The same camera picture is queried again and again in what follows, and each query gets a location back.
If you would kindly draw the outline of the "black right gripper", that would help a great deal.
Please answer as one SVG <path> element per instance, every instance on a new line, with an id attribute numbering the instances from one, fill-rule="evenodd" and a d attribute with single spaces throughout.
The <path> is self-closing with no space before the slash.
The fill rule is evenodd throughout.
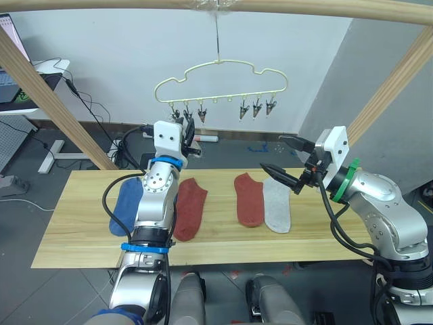
<path id="1" fill-rule="evenodd" d="M 327 174 L 327 169 L 331 163 L 330 152 L 315 150 L 315 143 L 295 135 L 280 135 L 279 140 L 289 147 L 299 151 L 309 153 L 304 164 L 304 171 L 297 179 L 286 173 L 284 169 L 268 163 L 260 163 L 261 168 L 275 181 L 292 189 L 293 193 L 299 194 L 303 187 L 318 188 L 316 174 L 322 178 Z"/>

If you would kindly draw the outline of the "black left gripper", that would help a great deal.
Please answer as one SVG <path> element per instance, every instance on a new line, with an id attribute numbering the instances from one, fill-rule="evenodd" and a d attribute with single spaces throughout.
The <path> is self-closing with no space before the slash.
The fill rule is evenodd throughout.
<path id="1" fill-rule="evenodd" d="M 187 158 L 190 155 L 201 157 L 202 149 L 197 144 L 195 137 L 195 123 L 193 118 L 187 120 L 187 126 L 185 129 L 185 135 L 181 142 L 181 153 Z"/>

